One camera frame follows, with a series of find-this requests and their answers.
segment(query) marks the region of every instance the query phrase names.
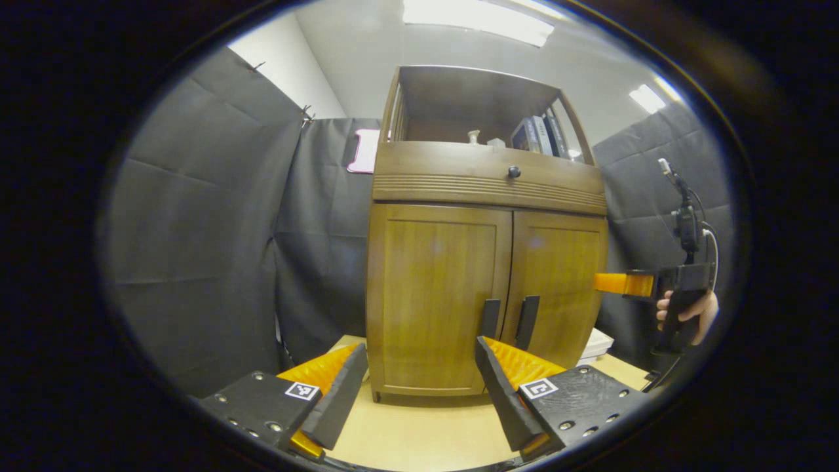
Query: book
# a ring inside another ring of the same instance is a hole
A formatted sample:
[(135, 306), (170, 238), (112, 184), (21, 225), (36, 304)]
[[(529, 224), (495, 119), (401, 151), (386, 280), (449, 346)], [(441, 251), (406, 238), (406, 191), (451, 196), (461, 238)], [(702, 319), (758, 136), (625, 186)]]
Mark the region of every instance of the book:
[(519, 122), (513, 134), (510, 136), (510, 142), (515, 149), (521, 149), (531, 152), (542, 152), (539, 146), (539, 136), (536, 134), (536, 127), (534, 125), (533, 117), (527, 117)]
[(550, 139), (548, 139), (548, 129), (545, 127), (545, 122), (542, 117), (533, 116), (533, 123), (536, 127), (536, 134), (539, 136), (539, 147), (542, 149), (542, 154), (551, 155)]
[(560, 128), (560, 120), (556, 117), (546, 116), (545, 127), (548, 129), (548, 140), (554, 155), (570, 160), (571, 156), (568, 154), (568, 146), (565, 144), (565, 135)]

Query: black metal plate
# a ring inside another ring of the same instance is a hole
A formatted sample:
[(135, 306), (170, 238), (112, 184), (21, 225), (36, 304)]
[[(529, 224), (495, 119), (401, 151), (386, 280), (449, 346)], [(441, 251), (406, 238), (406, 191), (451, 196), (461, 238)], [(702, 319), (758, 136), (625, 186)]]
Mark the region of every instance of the black metal plate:
[[(201, 400), (200, 404), (252, 438), (285, 449), (322, 396), (316, 386), (256, 371)], [(279, 425), (279, 431), (273, 425)]]
[(580, 441), (586, 431), (592, 431), (590, 437), (619, 423), (624, 413), (646, 399), (643, 392), (590, 365), (521, 385), (519, 395), (556, 449)]

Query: table surface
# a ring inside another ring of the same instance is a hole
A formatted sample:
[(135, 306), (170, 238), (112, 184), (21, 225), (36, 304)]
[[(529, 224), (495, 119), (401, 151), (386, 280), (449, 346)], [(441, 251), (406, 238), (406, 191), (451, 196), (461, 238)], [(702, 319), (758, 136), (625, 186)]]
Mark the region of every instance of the table surface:
[[(344, 336), (330, 352), (365, 341)], [(589, 365), (637, 390), (649, 383), (647, 372), (609, 354)], [(375, 469), (425, 472), (480, 467), (519, 453), (510, 450), (488, 395), (382, 394), (374, 403), (365, 376), (341, 436), (326, 455)]]

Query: white box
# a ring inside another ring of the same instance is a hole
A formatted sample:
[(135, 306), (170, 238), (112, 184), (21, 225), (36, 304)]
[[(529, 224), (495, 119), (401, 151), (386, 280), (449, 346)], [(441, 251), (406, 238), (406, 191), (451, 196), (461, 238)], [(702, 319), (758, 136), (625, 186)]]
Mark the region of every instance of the white box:
[(593, 328), (580, 359), (589, 359), (598, 355), (604, 355), (612, 347), (612, 343), (614, 342), (615, 340), (609, 338), (603, 331)]

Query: gray fabric backdrop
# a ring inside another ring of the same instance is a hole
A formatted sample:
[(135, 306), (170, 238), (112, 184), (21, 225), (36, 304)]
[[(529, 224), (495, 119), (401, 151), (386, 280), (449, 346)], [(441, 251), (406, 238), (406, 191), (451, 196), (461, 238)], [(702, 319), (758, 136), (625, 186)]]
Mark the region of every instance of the gray fabric backdrop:
[(362, 128), (377, 119), (307, 124), (289, 172), (274, 237), (279, 324), (294, 361), (326, 352), (342, 334), (364, 336), (371, 174), (347, 172)]
[(171, 90), (128, 150), (111, 204), (119, 305), (194, 396), (279, 371), (266, 249), (300, 109), (247, 66), (224, 49)]

